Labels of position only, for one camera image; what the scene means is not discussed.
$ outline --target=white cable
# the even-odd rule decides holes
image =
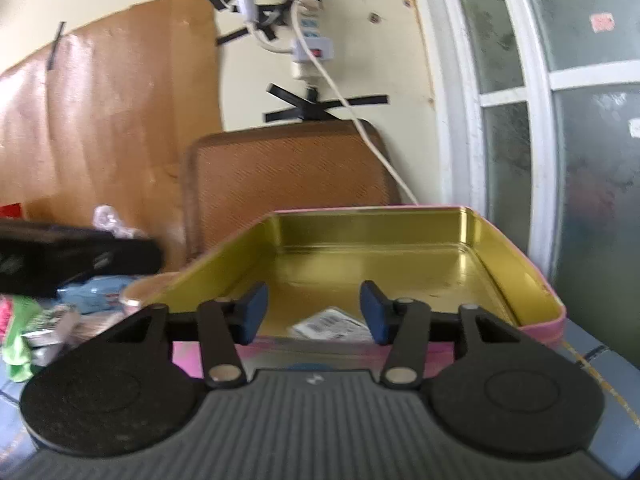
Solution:
[[[298,8],[300,6],[302,6],[302,3],[300,2],[300,0],[295,0],[291,8],[291,24],[293,26],[294,32],[296,33],[296,37],[300,42],[300,45],[302,45],[303,50],[305,51],[306,55],[311,60],[311,62],[316,66],[320,75],[324,77],[327,84],[331,87],[331,90],[334,91],[336,97],[342,103],[342,106],[344,106],[349,111],[351,115],[351,120],[353,121],[353,124],[355,125],[358,133],[360,134],[360,137],[362,138],[363,142],[372,151],[372,153],[376,156],[376,158],[380,161],[380,163],[382,163],[382,165],[386,168],[389,174],[398,183],[398,186],[400,186],[402,190],[406,193],[406,195],[409,197],[411,202],[413,202],[415,205],[419,205],[418,199],[412,193],[411,189],[409,189],[409,186],[407,186],[404,180],[402,180],[402,177],[398,175],[398,173],[396,172],[394,167],[391,165],[391,163],[389,163],[389,161],[386,160],[385,156],[382,155],[382,153],[380,153],[380,150],[375,147],[373,142],[371,142],[371,139],[369,139],[369,136],[367,135],[367,131],[362,125],[362,122],[360,121],[360,119],[357,117],[355,111],[353,110],[353,107],[351,107],[347,99],[342,97],[342,94],[338,90],[338,87],[335,84],[334,80],[331,79],[331,76],[329,76],[329,74],[324,69],[322,64],[316,59],[316,56],[313,55],[308,45],[306,44],[305,37],[302,34],[302,30],[300,30],[300,22],[298,21]]]
[[[271,43],[264,41],[261,38],[260,34],[258,34],[258,29],[255,28],[255,23],[247,22],[245,23],[245,25],[246,25],[246,30],[249,31],[249,33],[257,40],[258,44],[260,44],[260,46],[264,50],[268,50],[269,52],[273,52],[274,54],[293,54],[292,48],[280,48],[277,46],[273,46]]]

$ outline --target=wall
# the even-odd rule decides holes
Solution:
[[[0,0],[0,70],[52,41],[60,21],[72,30],[145,0]],[[273,3],[279,0],[259,0]],[[413,0],[324,0],[322,27],[335,41],[328,67],[348,96],[387,93],[390,104],[364,107],[360,117],[385,137],[393,163],[425,203],[441,202],[433,96]],[[375,12],[382,20],[371,23]],[[241,25],[237,14],[216,15],[220,34]],[[287,30],[279,29],[290,38]],[[284,107],[269,83],[302,94],[287,56],[265,52],[250,38],[222,47],[221,109],[226,130],[262,124],[262,113]],[[332,98],[321,87],[321,98]],[[344,116],[343,110],[335,112]]]

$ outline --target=green plastic bag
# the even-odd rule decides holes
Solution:
[[[13,315],[2,343],[2,360],[7,376],[15,383],[31,379],[31,349],[22,338],[22,330],[33,316],[39,314],[40,305],[24,296],[12,297]]]

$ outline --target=frosted glass pane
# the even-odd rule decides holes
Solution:
[[[640,85],[555,99],[564,167],[556,290],[571,319],[640,365]]]
[[[552,70],[640,57],[640,0],[532,1]]]
[[[531,150],[526,103],[484,109],[489,220],[527,252],[531,212]]]
[[[480,91],[522,86],[522,69],[504,0],[462,0]]]

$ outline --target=gray ridged surface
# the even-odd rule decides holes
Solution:
[[[319,376],[317,384],[310,384]],[[164,442],[113,459],[39,452],[9,480],[611,479],[583,453],[511,462],[462,446],[368,372],[261,371]]]

